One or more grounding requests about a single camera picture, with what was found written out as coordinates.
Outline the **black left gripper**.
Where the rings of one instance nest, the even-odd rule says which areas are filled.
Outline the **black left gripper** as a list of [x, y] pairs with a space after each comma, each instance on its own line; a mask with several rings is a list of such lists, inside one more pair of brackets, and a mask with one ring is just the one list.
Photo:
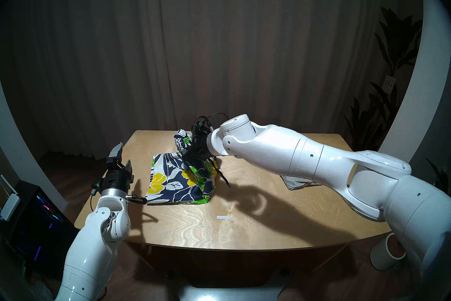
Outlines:
[[116, 145], [107, 158], [107, 172], [101, 185], [101, 194], [107, 194], [108, 190], [119, 190], [128, 194], [130, 185], [134, 181], [131, 160], [122, 164], [123, 144]]

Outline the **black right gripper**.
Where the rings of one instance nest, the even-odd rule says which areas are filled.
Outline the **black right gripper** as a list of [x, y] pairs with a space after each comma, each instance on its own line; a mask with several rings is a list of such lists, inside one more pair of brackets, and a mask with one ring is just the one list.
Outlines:
[[214, 155], [208, 149], [207, 140], [211, 137], [214, 129], [208, 117], [197, 117], [191, 129], [191, 145], [183, 154], [185, 162], [194, 160], [206, 161]]

